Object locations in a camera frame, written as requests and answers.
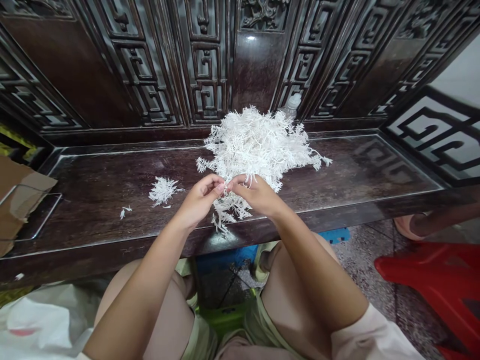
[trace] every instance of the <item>person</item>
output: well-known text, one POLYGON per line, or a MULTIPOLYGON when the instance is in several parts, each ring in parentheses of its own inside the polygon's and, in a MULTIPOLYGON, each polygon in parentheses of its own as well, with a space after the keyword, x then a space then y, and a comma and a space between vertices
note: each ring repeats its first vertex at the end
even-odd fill
POLYGON ((421 241, 452 225, 457 225, 480 217, 480 196, 477 189, 472 191, 475 202, 466 205, 435 209, 428 213, 417 213, 397 217, 395 227, 400 234, 410 240, 421 241))
POLYGON ((246 180, 242 174, 226 185, 210 174, 193 186, 145 257, 115 275, 78 359, 423 359, 369 303, 330 245, 260 176, 246 180), (188 307, 175 266, 188 235, 225 189, 269 218, 281 242, 265 261, 269 277, 244 328, 218 345, 215 332, 188 307))

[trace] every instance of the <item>cardboard box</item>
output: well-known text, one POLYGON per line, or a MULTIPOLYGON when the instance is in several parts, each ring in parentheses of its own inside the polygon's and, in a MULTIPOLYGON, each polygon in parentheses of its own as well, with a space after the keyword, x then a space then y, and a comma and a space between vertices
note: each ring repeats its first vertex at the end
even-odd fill
POLYGON ((0 205, 0 258, 14 247, 13 241, 29 215, 55 186, 57 180, 42 175, 6 156, 0 156, 0 200, 19 185, 0 205))

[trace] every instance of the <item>white wall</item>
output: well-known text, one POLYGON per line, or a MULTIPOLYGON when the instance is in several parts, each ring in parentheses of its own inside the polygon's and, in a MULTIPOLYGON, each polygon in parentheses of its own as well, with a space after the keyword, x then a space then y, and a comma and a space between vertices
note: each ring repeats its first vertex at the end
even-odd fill
POLYGON ((480 35, 430 85, 480 108, 480 35))

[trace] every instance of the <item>hand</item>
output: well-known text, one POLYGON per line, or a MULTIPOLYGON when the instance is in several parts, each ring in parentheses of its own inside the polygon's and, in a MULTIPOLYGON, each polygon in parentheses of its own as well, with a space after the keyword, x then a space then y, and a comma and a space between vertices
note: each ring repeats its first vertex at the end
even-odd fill
POLYGON ((237 175, 228 183, 228 190, 241 196, 257 212, 271 218, 287 208, 284 201, 259 175, 249 178, 247 175, 237 175))
POLYGON ((205 217, 226 187, 225 180, 218 175, 210 174, 191 188, 173 219, 182 228, 193 231, 205 217))

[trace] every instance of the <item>white plastic foliage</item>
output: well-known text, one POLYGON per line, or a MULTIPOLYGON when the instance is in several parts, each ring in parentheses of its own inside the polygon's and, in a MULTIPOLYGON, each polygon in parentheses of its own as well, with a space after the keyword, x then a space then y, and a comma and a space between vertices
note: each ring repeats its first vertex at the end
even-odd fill
POLYGON ((127 211, 132 211, 132 208, 130 207, 130 205, 128 205, 128 207, 122 207, 121 208, 121 212, 120 212, 120 220, 123 220, 123 218, 125 217, 125 210, 127 211))
POLYGON ((173 194, 185 191, 184 189, 177 189, 177 187, 175 186, 175 184, 178 183, 178 180, 170 180, 165 177, 155 177, 155 179, 156 183, 152 184, 153 189, 148 195, 148 197, 155 202, 151 206, 152 208, 161 204, 166 204, 173 194))
MULTIPOLYGON (((244 108, 241 114, 228 113, 220 126, 211 127, 204 142, 214 158, 208 161, 199 157, 198 171, 211 169, 227 183, 238 174, 247 174, 249 182, 256 181, 258 174, 278 193, 288 170, 312 165, 318 171, 322 161, 328 167, 332 160, 309 146, 304 125, 294 126, 293 120, 281 111, 261 115, 254 106, 244 108)), ((227 231, 224 223, 252 216, 249 204, 233 192, 215 200, 213 206, 218 220, 214 214, 212 223, 223 232, 227 231)))

